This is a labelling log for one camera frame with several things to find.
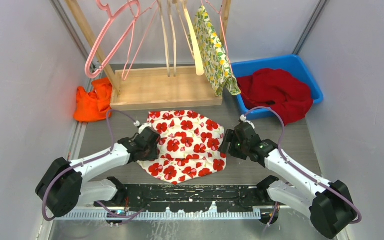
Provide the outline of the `lemon print skirt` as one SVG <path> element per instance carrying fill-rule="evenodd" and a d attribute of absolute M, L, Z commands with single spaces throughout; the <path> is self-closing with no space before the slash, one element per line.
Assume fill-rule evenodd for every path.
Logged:
<path fill-rule="evenodd" d="M 224 89 L 237 96 L 242 93 L 233 73 L 226 49 L 214 28 L 210 15 L 202 5 L 198 8 L 192 26 L 195 31 L 204 74 L 216 96 L 222 96 Z"/>

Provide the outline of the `red poppy print cloth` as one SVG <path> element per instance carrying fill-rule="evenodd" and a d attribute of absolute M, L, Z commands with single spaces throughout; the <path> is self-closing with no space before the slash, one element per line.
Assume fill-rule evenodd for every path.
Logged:
<path fill-rule="evenodd" d="M 227 156 L 219 152 L 225 129 L 193 110 L 150 111 L 147 123 L 160 134 L 158 157 L 138 161 L 152 177 L 177 185 L 223 171 Z"/>

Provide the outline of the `thin pink wire hanger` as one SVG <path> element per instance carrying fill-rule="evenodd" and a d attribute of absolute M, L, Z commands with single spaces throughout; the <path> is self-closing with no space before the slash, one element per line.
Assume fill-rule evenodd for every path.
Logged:
<path fill-rule="evenodd" d="M 229 47 L 228 47 L 228 42 L 227 42 L 227 28 L 228 28 L 228 23 L 229 23 L 229 16 L 230 16 L 230 11 L 231 11 L 231 0 L 223 0 L 220 4 L 219 10 L 214 7 L 214 5 L 209 1 L 209 0 L 202 0 L 201 1 L 202 5 L 208 4 L 219 16 L 220 20 L 220 30 L 221 30 L 221 36 L 220 36 L 220 41 L 223 45 L 223 48 L 225 49 L 226 57 L 228 63 L 231 65 L 231 60 L 229 57 Z"/>

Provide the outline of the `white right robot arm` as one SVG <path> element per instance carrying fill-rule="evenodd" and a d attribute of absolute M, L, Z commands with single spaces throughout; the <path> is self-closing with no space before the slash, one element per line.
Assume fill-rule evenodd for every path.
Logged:
<path fill-rule="evenodd" d="M 348 186 L 325 179 L 295 161 L 280 142 L 261 139 L 250 121 L 240 121 L 225 132 L 219 152 L 251 160 L 276 173 L 259 182 L 256 194 L 263 205 L 284 204 L 306 216 L 325 238 L 335 238 L 350 224 L 362 220 Z"/>

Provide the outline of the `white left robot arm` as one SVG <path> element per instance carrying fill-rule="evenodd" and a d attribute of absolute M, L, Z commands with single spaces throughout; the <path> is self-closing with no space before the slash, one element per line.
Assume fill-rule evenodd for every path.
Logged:
<path fill-rule="evenodd" d="M 42 200 L 43 218 L 51 221 L 64 217 L 76 207 L 125 204 L 127 189 L 116 177 L 93 179 L 131 163 L 156 160 L 160 140 L 160 133 L 145 124 L 132 137 L 114 140 L 109 148 L 90 156 L 72 161 L 55 159 L 35 189 Z"/>

